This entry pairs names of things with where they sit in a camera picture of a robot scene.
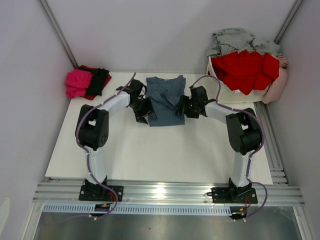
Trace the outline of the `blue-grey t-shirt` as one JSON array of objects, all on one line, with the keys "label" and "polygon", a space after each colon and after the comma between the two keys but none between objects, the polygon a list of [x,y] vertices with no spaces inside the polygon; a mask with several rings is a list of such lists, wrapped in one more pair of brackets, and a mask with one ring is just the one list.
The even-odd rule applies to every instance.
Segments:
[{"label": "blue-grey t-shirt", "polygon": [[181,96],[185,94],[186,78],[179,75],[173,79],[146,78],[146,96],[150,98],[155,116],[148,116],[150,127],[169,127],[185,124],[185,117],[177,115]]}]

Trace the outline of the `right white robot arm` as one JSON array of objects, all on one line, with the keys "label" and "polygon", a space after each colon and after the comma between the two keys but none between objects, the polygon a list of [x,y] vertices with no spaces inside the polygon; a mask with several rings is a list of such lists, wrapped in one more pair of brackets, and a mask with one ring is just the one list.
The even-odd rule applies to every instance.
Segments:
[{"label": "right white robot arm", "polygon": [[190,89],[191,96],[182,95],[176,114],[198,119],[200,115],[213,118],[226,125],[228,140],[234,150],[234,166],[228,186],[213,188],[210,192],[215,203],[241,203],[251,190],[252,158],[264,144],[260,122],[252,108],[235,109],[216,99],[208,99],[203,86]]}]

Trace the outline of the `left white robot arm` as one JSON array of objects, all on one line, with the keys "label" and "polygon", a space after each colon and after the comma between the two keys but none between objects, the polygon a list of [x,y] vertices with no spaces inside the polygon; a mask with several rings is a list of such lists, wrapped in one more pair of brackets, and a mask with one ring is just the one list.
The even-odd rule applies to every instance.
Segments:
[{"label": "left white robot arm", "polygon": [[80,109],[75,139],[86,156],[87,177],[83,191],[89,192],[98,201],[105,199],[111,191],[100,150],[109,137],[109,120],[121,109],[131,108],[137,123],[148,124],[147,116],[155,117],[156,114],[151,98],[146,97],[146,93],[146,85],[131,79],[98,105],[85,104]]}]

